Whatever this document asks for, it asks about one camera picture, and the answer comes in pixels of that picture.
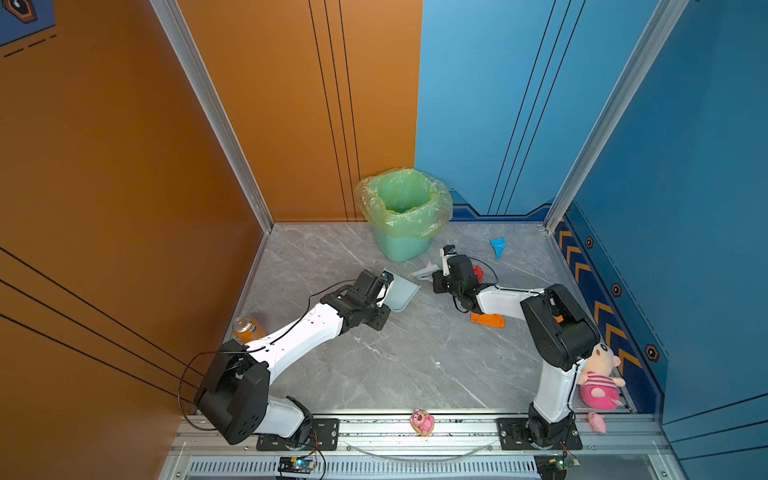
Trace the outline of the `teal hand brush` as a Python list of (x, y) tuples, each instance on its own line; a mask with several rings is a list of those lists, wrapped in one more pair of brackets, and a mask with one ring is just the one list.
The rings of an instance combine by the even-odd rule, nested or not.
[(419, 281), (432, 281), (433, 274), (441, 271), (441, 266), (429, 262), (426, 267), (412, 272), (410, 276)]

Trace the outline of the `teal plastic dustpan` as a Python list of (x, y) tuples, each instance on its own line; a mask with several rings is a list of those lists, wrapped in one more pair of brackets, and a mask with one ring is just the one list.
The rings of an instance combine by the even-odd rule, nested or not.
[(387, 289), (383, 304), (389, 307), (392, 312), (402, 312), (409, 305), (419, 289), (419, 285), (395, 275)]

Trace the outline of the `red paper scrap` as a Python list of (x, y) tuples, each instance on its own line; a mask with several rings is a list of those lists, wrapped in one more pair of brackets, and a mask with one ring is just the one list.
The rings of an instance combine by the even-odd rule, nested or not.
[(474, 275), (476, 276), (478, 282), (482, 283), (483, 279), (484, 279), (484, 270), (481, 267), (479, 267), (477, 265), (474, 265), (473, 266), (473, 272), (474, 272)]

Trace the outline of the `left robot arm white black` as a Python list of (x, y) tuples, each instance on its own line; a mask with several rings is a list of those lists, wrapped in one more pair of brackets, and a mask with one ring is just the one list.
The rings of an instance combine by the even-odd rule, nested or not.
[(394, 274), (369, 270), (352, 282), (322, 291), (319, 302), (280, 330), (240, 344), (230, 340), (212, 353), (194, 403), (230, 445), (272, 435), (291, 446), (306, 444), (313, 415), (293, 397), (270, 394), (274, 381), (316, 347), (360, 325), (382, 330), (391, 309), (385, 299)]

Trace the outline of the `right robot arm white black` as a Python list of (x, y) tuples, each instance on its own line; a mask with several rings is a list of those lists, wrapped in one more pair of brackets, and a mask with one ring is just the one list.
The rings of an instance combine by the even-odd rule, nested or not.
[(572, 408), (577, 380), (600, 343), (595, 322), (561, 284), (543, 289), (518, 289), (482, 283), (471, 259), (447, 245), (441, 249), (442, 269), (432, 273), (433, 290), (452, 296), (457, 310), (500, 315), (526, 322), (542, 358), (538, 391), (526, 423), (502, 441), (541, 450), (583, 447)]

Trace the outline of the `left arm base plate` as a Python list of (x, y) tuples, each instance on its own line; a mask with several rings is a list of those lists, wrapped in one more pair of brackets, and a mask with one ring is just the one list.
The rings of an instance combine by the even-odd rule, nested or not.
[(259, 434), (258, 451), (310, 451), (318, 447), (322, 452), (335, 451), (339, 439), (338, 418), (313, 418), (304, 421), (291, 436), (284, 438), (272, 434)]

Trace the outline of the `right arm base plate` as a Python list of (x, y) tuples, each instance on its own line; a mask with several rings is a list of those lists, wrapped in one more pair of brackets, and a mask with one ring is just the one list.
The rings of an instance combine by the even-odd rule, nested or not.
[(501, 448), (512, 450), (567, 450), (583, 448), (573, 416), (550, 424), (536, 418), (499, 418), (496, 420)]

